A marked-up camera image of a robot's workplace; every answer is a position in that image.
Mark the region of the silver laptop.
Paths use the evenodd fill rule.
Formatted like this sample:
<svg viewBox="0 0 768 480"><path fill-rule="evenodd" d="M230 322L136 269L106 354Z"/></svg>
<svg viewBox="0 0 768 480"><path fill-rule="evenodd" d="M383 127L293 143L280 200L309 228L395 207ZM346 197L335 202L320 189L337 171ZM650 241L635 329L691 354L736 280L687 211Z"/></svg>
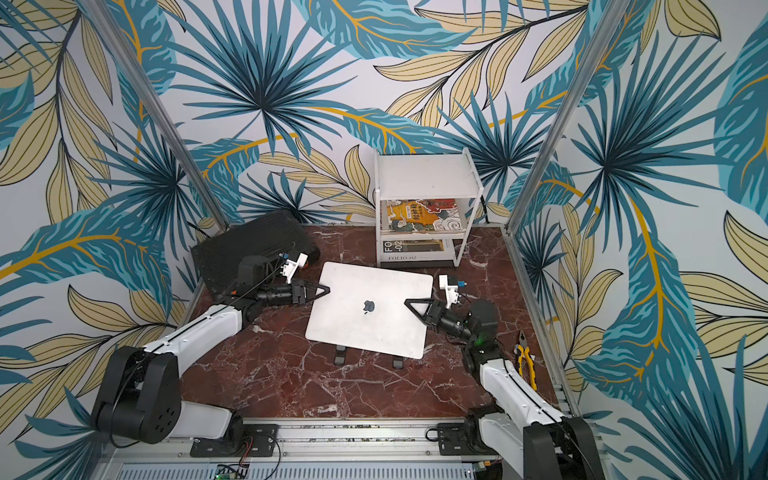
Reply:
<svg viewBox="0 0 768 480"><path fill-rule="evenodd" d="M308 340L410 359L423 357L427 327L405 301L429 299L432 276L327 262L319 283L330 292L313 302L305 331Z"/></svg>

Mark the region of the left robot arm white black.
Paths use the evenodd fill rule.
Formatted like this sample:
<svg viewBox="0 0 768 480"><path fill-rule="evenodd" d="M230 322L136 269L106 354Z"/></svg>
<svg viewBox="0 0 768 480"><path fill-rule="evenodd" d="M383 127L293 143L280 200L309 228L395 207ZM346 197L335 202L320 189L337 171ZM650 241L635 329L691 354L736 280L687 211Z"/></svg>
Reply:
<svg viewBox="0 0 768 480"><path fill-rule="evenodd" d="M90 424L111 443L157 444L192 438L224 445L246 442L244 422L233 411L187 402L181 397L185 371L223 341L253 323L267 307L301 306L330 288L296 278L307 261L281 254L243 258L237 279L218 303L174 332L141 347L120 347L110 357L91 412Z"/></svg>

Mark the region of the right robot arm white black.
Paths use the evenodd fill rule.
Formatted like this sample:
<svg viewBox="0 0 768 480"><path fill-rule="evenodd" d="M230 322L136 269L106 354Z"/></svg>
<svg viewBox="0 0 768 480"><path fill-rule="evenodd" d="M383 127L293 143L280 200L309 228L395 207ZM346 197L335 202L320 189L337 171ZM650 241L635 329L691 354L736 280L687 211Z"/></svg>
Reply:
<svg viewBox="0 0 768 480"><path fill-rule="evenodd" d="M492 302L474 301L465 316L438 299L407 299L404 305L426 327L460 341L466 371L494 400L466 418L469 449L494 451L521 479L606 477L590 425L548 404L506 356Z"/></svg>

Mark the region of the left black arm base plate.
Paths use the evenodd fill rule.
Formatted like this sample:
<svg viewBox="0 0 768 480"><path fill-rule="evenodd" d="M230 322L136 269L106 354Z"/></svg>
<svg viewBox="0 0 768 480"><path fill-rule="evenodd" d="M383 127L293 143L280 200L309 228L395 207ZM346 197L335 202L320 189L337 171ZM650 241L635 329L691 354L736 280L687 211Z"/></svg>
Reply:
<svg viewBox="0 0 768 480"><path fill-rule="evenodd" d="M194 438L192 458L267 458L275 450L278 424L243 424L228 429L220 439Z"/></svg>

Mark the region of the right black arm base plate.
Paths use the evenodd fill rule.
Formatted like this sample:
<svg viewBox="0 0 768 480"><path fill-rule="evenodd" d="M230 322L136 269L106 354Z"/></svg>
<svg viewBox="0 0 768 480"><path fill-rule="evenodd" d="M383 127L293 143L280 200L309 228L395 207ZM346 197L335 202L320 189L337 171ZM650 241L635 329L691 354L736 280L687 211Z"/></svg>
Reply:
<svg viewBox="0 0 768 480"><path fill-rule="evenodd" d="M508 422L481 420L474 423L440 423L434 430L442 456L495 455L510 459L523 452L519 432Z"/></svg>

